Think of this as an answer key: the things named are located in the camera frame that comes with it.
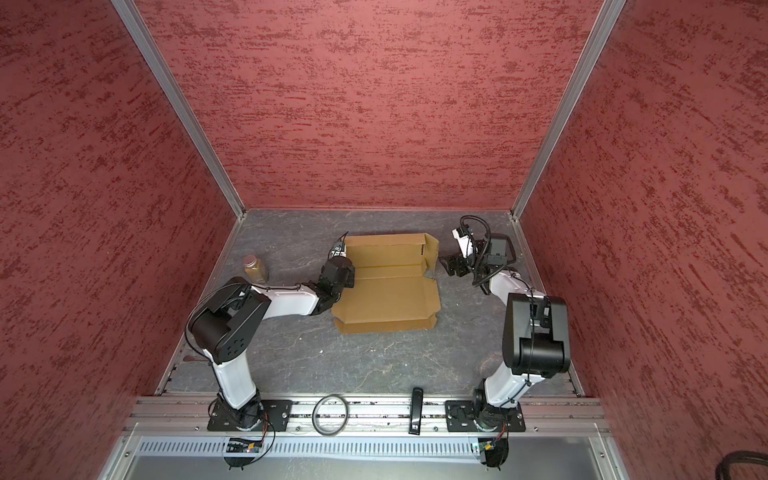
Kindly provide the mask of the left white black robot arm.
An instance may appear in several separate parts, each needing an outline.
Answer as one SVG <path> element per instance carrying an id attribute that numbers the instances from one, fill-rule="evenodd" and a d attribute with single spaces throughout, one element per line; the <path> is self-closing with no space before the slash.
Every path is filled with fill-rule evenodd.
<path id="1" fill-rule="evenodd" d="M 236 429 L 260 427 L 265 417 L 246 355 L 262 321 L 317 316 L 331 309 L 344 290 L 354 287 L 354 275 L 351 260 L 334 256 L 314 282 L 269 287 L 234 277 L 196 307 L 187 331 L 195 348 L 210 362 L 219 386 L 214 405 Z"/>

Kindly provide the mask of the aluminium corner post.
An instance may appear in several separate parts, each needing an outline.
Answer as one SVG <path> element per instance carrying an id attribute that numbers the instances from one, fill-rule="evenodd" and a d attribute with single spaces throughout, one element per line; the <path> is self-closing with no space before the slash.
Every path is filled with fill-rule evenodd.
<path id="1" fill-rule="evenodd" d="M 247 211 L 244 202 L 226 173 L 191 105 L 185 98 L 180 85 L 142 18 L 136 3 L 129 0 L 112 0 L 111 4 L 170 102 L 176 116 L 200 154 L 220 192 L 227 200 L 237 220 L 241 221 Z"/>
<path id="2" fill-rule="evenodd" d="M 625 0 L 605 0 L 579 55 L 553 119 L 543 137 L 529 173 L 511 210 L 514 222 L 520 222 L 534 190 L 555 151 L 557 143 L 578 104 L 597 61 L 626 5 Z"/>

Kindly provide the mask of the spice jar pink lid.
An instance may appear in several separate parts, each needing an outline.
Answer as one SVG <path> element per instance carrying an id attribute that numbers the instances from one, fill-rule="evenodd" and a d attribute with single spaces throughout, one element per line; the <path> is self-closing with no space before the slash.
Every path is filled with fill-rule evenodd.
<path id="1" fill-rule="evenodd" d="M 243 258 L 243 270 L 254 284 L 266 284 L 269 281 L 266 264 L 255 255 L 247 255 Z"/>

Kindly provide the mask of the aluminium front rail frame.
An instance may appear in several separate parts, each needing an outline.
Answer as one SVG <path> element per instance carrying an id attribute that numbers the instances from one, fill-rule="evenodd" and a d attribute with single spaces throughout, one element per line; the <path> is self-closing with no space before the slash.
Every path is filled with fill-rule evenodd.
<path id="1" fill-rule="evenodd" d="M 210 432 L 205 395 L 139 398 L 129 415 L 103 479 L 125 479 L 141 457 L 223 458 L 229 438 L 265 441 L 261 458 L 316 457 L 340 460 L 422 460 L 475 463 L 480 438 L 557 439 L 583 443 L 600 479 L 625 479 L 626 468 L 600 400 L 584 397 L 526 397 L 519 401 L 526 431 L 498 434 L 449 432 L 445 402 L 471 401 L 428 395 L 421 432 L 408 433 L 411 395 L 267 395 L 293 402 L 284 432 Z"/>

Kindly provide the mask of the brown cardboard box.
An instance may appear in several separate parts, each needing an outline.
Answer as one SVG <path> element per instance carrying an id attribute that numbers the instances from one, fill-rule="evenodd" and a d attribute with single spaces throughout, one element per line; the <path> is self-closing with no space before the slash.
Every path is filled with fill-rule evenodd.
<path id="1" fill-rule="evenodd" d="M 355 268 L 331 313 L 344 335 L 430 330 L 441 301 L 439 241 L 427 233 L 351 236 L 346 256 Z"/>

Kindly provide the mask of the left aluminium corner post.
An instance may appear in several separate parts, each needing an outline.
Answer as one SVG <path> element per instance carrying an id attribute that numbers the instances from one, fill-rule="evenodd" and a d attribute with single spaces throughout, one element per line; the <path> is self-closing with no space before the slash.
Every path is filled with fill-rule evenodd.
<path id="1" fill-rule="evenodd" d="M 191 105 L 185 98 L 180 85 L 142 18 L 136 3 L 129 0 L 112 0 L 111 4 L 170 102 L 176 116 L 200 154 L 220 192 L 227 200 L 237 220 L 241 221 L 247 211 L 244 202 L 226 173 Z"/>

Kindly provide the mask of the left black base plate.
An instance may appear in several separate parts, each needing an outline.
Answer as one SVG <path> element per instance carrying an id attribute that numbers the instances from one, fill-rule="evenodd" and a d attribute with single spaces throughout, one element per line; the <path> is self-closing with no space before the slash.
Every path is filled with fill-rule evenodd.
<path id="1" fill-rule="evenodd" d="M 293 402 L 290 400 L 254 399 L 237 410 L 217 397 L 209 408 L 207 430 L 210 432 L 251 432 L 270 427 L 284 432 L 290 419 Z"/>

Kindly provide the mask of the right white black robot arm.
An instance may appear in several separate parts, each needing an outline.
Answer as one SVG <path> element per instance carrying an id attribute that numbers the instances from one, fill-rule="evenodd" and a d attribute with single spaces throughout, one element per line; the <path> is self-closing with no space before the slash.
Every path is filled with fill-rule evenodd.
<path id="1" fill-rule="evenodd" d="M 564 299 L 534 289 L 510 266 L 477 279 L 481 290 L 505 306 L 502 361 L 474 390 L 473 421 L 482 431 L 506 426 L 520 398 L 571 365 L 568 307 Z"/>

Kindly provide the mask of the right aluminium corner post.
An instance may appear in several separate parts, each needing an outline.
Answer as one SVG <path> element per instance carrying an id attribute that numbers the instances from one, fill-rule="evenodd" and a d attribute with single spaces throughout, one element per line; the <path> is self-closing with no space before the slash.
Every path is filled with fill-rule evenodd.
<path id="1" fill-rule="evenodd" d="M 557 143 L 578 104 L 597 61 L 626 5 L 625 0 L 605 0 L 579 55 L 553 119 L 543 137 L 529 173 L 511 210 L 514 222 L 520 222 L 534 190 L 555 151 Z"/>

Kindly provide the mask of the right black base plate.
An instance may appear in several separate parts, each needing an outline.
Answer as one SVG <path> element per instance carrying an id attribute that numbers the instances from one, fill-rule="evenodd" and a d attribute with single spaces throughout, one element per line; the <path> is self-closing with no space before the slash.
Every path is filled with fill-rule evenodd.
<path id="1" fill-rule="evenodd" d="M 449 400 L 445 402 L 446 423 L 449 432 L 479 432 L 498 434 L 502 431 L 521 433 L 526 431 L 520 405 L 500 408 L 474 401 Z"/>

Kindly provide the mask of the black desk calculator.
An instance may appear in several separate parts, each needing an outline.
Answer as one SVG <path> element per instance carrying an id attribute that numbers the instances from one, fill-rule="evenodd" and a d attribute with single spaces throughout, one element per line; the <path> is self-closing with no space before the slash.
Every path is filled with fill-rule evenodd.
<path id="1" fill-rule="evenodd" d="M 499 267 L 515 262 L 516 253 L 511 239 L 505 234 L 493 233 L 489 240 L 488 264 Z"/>

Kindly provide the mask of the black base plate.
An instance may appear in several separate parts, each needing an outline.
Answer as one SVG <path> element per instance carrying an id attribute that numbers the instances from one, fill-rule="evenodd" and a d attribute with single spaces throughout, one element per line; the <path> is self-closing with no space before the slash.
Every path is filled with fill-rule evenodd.
<path id="1" fill-rule="evenodd" d="M 445 402 L 446 423 L 449 432 L 479 432 L 498 434 L 502 431 L 521 433 L 526 431 L 520 405 L 500 408 L 474 401 L 449 400 Z"/>
<path id="2" fill-rule="evenodd" d="M 251 432 L 270 427 L 284 432 L 290 419 L 293 402 L 290 400 L 254 399 L 237 410 L 217 397 L 209 408 L 207 430 L 210 432 Z"/>

